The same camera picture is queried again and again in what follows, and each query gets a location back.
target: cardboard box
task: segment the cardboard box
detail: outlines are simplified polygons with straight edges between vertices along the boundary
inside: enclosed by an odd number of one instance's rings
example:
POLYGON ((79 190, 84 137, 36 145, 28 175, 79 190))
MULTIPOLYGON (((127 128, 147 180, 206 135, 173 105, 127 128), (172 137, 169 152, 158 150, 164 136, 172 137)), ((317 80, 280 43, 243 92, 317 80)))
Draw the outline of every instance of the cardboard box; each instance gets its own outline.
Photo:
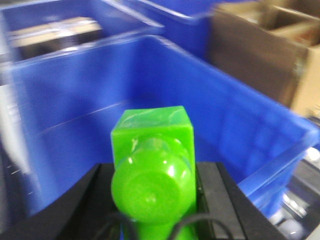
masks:
POLYGON ((24 59, 51 53, 101 38, 102 28, 89 17, 74 17, 59 22, 11 32, 13 46, 24 59))
MULTIPOLYGON (((320 2, 312 2, 314 8, 304 9, 319 9, 320 15, 320 2)), ((312 15, 297 11, 299 3, 264 0, 219 4, 212 16, 210 60, 224 72, 307 116, 320 104, 320 19, 314 11, 312 15), (244 16, 256 17, 252 21, 244 16)))

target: green plastic toy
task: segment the green plastic toy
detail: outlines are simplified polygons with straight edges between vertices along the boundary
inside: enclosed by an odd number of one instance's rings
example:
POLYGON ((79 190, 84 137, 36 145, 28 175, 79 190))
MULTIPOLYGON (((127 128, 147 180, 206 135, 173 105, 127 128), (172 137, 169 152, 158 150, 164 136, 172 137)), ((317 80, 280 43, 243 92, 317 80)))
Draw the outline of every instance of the green plastic toy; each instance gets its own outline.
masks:
MULTIPOLYGON (((111 133, 112 196, 140 240, 165 240, 196 211, 194 132, 182 106, 126 110, 111 133)), ((185 227, 177 240, 197 239, 185 227)))

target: black cable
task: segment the black cable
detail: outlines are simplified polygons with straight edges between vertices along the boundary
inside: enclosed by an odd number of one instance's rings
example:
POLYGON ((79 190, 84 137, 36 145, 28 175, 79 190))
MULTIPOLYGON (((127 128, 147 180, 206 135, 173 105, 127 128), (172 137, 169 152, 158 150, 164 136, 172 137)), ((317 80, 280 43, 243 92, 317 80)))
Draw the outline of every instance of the black cable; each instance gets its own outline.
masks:
POLYGON ((101 227, 101 229, 94 235, 94 237, 91 240, 98 240, 99 237, 101 237, 101 235, 105 233, 106 230, 115 222, 121 222, 126 226, 130 240, 138 240, 138 233, 134 224, 132 223, 130 218, 128 218, 126 215, 120 212, 108 214, 106 216, 105 224, 101 227))
POLYGON ((221 221, 215 219, 214 216, 209 213, 196 213, 182 219, 173 227, 172 232, 170 233, 170 236, 167 238, 167 240, 175 240, 183 227, 189 224, 194 224, 196 222, 203 221, 203 220, 209 220, 215 223, 216 225, 219 225, 227 234, 228 239, 234 240, 232 233, 230 232, 228 227, 225 226, 221 221))

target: rounded green knob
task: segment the rounded green knob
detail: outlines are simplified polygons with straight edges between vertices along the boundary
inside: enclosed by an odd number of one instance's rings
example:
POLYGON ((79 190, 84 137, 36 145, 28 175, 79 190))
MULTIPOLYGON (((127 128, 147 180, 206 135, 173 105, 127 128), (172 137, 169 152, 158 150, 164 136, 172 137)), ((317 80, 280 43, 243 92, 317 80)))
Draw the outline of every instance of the rounded green knob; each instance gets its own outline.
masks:
POLYGON ((118 164, 112 196, 119 210, 141 223, 179 220, 194 199, 188 151, 165 136, 136 139, 131 155, 118 164))

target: blue plastic bin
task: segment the blue plastic bin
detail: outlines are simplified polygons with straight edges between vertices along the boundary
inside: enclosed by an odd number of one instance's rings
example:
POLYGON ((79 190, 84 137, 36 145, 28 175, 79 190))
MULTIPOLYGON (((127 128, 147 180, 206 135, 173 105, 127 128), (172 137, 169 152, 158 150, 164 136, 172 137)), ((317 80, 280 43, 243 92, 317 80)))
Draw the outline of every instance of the blue plastic bin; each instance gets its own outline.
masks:
POLYGON ((162 34, 193 55, 207 58, 210 14, 215 4, 241 0, 121 0, 165 26, 162 34))
POLYGON ((156 36, 20 61, 11 74, 36 183, 30 214, 95 163, 113 160, 110 132, 126 109, 183 105, 197 161, 223 161, 258 207, 269 204, 262 206, 268 216, 281 203, 273 197, 319 141, 308 120, 156 36))
POLYGON ((102 44, 106 40, 132 35, 156 35, 164 30, 163 25, 114 0, 32 1, 0 9, 0 31, 4 32, 6 42, 10 47, 12 53, 10 60, 22 59, 19 50, 14 48, 11 41, 11 31, 74 17, 90 17, 102 27, 102 39, 78 45, 80 48, 89 48, 93 44, 102 44))

